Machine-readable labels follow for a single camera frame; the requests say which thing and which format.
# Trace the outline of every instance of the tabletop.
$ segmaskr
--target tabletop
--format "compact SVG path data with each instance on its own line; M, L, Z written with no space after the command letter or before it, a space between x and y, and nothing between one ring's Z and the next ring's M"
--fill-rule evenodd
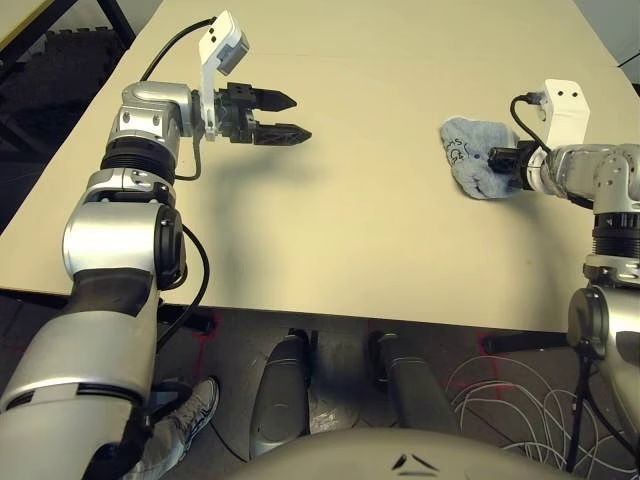
M440 142L454 115L505 122L515 95L577 81L585 142L640 141L640 102L570 0L228 0L251 50L223 80L298 102L265 123L313 137L295 147L202 144L203 174L177 182L177 208L209 252L212 307L353 315L531 330L566 329L585 285L591 212L557 198L466 197ZM165 0L0 236L0 288L66 294L64 225L99 168L120 93L175 32L218 12ZM152 80L197 88L199 33ZM522 117L541 129L532 107ZM183 139L178 172L193 171ZM187 304L202 267L166 292Z
M24 27L47 8L53 0L4 0L0 5L0 50L9 44Z

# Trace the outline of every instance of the jeans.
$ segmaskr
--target jeans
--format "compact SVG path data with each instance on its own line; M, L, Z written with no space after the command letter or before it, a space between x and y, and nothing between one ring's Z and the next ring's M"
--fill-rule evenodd
M127 473L124 480L156 480L181 460L185 452L183 433L173 418L160 420L153 430L140 461Z

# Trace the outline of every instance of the sneaker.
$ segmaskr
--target sneaker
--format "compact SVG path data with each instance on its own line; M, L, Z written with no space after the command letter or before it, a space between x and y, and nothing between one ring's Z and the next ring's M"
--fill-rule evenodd
M184 453L191 447L195 436L206 427L218 408L220 400L220 386L214 377L207 377L198 383L191 392L191 396L182 406L167 418L172 418L178 429L184 435Z

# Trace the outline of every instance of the robotic arm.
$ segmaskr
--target robotic arm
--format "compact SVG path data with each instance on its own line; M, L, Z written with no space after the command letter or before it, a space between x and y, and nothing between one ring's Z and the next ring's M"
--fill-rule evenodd
M6 478L117 478L142 455L153 428L143 408L159 292L185 274L173 188L180 137L194 135L202 122L207 140L221 134L232 142L293 145L311 136L295 125L253 120L252 108L296 104L281 92L246 84L213 90L214 71L231 72L248 48L225 11L200 41L199 94L149 81L123 91L100 170L64 232L69 303L38 332L0 398Z
M593 210L594 249L583 266L589 284L571 299L568 340L600 362L640 458L640 145L583 145L589 107L575 82L547 80L527 97L540 105L549 151L520 142L494 149L489 166L519 173L523 188Z

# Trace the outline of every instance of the rag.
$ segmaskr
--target rag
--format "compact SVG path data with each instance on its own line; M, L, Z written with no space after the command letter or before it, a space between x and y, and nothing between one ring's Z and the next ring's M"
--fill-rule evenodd
M467 195L478 198L506 198L520 191L515 174L495 173L489 168L493 147L514 148L516 133L504 123L453 117L440 127L442 145L451 172Z

